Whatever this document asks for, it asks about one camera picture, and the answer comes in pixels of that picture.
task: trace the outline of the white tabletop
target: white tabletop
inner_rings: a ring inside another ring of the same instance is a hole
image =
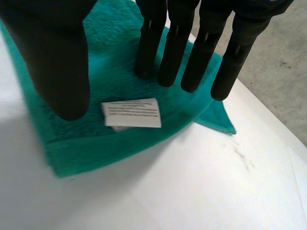
[[[192,124],[102,169],[58,179],[0,38],[1,230],[305,230],[307,149],[239,81],[237,135]]]

